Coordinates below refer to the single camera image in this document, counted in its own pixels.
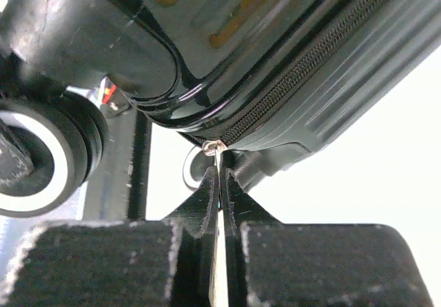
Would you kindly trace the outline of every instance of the black zipper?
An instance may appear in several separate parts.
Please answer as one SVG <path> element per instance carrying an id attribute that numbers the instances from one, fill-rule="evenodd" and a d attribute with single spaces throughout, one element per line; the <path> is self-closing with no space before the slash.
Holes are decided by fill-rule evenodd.
<path id="1" fill-rule="evenodd" d="M 230 146 L 240 140 L 251 128 L 264 122 L 268 112 L 280 109 L 300 88 L 305 78 L 323 65 L 353 33 L 365 23 L 369 17 L 387 0 L 353 0 L 346 8 L 342 17 L 338 18 L 326 30 L 315 45 L 301 58 L 291 62 L 292 68 L 265 96 L 248 111 L 239 121 L 236 121 L 221 136 L 220 140 Z M 198 144 L 206 141 L 200 136 L 189 136 Z"/>

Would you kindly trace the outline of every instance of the black suitcase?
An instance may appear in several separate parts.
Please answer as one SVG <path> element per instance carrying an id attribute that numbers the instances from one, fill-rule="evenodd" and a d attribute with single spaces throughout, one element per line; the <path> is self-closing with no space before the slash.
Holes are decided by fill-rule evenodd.
<path id="1" fill-rule="evenodd" d="M 0 110 L 108 76 L 155 123 L 267 152 L 277 170 L 337 138 L 440 39 L 441 0 L 9 0 Z M 65 102 L 48 106 L 75 116 Z M 88 158 L 83 179 L 104 148 L 95 126 L 92 147 L 65 146 Z"/>

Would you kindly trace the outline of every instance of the zipper teeth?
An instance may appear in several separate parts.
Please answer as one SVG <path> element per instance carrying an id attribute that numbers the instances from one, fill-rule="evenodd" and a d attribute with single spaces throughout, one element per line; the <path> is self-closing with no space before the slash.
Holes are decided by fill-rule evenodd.
<path id="1" fill-rule="evenodd" d="M 295 66 L 254 106 L 243 118 L 230 127 L 221 140 L 226 145 L 235 143 L 249 128 L 257 123 L 269 110 L 279 103 L 312 70 L 317 68 L 351 32 L 386 0 L 357 0 L 353 8 L 337 24 L 329 28 L 327 34 L 304 55 Z"/>

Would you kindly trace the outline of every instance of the zipper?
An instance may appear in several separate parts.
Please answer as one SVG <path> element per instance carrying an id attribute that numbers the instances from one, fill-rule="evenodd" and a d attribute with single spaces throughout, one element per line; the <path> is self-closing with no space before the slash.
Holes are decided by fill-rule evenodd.
<path id="1" fill-rule="evenodd" d="M 291 62 L 292 68 L 263 98 L 251 108 L 239 121 L 220 135 L 219 140 L 230 146 L 240 140 L 252 128 L 262 125 L 262 119 L 274 109 L 280 109 L 300 88 L 301 84 L 314 70 L 323 65 L 344 42 L 353 35 L 364 22 L 387 0 L 353 0 L 342 17 L 325 29 L 324 35 L 304 54 Z M 189 136 L 203 144 L 206 139 Z"/>

